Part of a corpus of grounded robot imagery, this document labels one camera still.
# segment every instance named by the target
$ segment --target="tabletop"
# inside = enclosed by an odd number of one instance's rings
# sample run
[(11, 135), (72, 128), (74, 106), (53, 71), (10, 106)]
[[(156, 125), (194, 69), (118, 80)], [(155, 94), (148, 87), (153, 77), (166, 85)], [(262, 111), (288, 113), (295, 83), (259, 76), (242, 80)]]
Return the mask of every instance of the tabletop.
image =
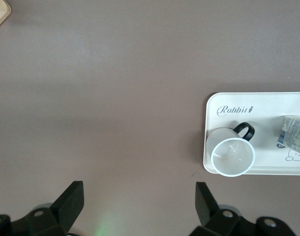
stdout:
[(300, 236), (300, 176), (203, 167), (215, 92), (300, 91), (300, 1), (8, 0), (0, 25), (0, 214), (74, 180), (83, 236), (189, 235), (195, 183)]

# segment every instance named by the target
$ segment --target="printed logo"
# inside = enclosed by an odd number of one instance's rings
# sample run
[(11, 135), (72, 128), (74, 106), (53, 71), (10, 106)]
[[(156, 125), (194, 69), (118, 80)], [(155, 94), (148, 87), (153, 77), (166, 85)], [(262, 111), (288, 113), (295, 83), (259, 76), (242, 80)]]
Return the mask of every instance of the printed logo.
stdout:
[(229, 106), (221, 106), (218, 108), (217, 115), (219, 117), (224, 117), (230, 113), (250, 113), (253, 110), (253, 106), (250, 108), (247, 107), (229, 107)]
[(282, 145), (282, 144), (277, 144), (276, 145), (278, 148), (286, 148), (286, 146)]

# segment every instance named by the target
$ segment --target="white mug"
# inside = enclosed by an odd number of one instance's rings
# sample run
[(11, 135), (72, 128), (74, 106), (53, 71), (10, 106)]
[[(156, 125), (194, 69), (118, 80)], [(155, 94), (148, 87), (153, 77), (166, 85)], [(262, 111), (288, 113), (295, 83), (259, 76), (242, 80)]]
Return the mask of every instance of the white mug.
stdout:
[[(238, 133), (245, 128), (248, 128), (247, 133), (243, 137), (239, 136)], [(246, 173), (255, 160), (255, 151), (249, 142), (253, 135), (254, 128), (247, 122), (234, 129), (214, 130), (207, 138), (206, 149), (216, 172), (227, 177)]]

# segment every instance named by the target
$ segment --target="black mug handle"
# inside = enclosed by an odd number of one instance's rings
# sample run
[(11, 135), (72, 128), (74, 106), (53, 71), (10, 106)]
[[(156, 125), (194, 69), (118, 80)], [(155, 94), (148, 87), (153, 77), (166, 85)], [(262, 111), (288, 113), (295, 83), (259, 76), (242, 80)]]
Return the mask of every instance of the black mug handle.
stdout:
[(247, 133), (243, 136), (243, 139), (249, 141), (252, 136), (254, 135), (254, 128), (251, 124), (247, 122), (240, 123), (239, 125), (236, 126), (235, 129), (233, 129), (236, 133), (241, 132), (243, 129), (248, 128)]

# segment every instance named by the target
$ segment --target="blue and white package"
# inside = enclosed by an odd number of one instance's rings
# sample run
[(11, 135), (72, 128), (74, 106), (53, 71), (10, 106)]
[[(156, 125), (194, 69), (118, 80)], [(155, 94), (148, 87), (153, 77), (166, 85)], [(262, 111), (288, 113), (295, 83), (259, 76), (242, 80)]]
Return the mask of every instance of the blue and white package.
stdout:
[(300, 152), (300, 116), (286, 116), (277, 142)]

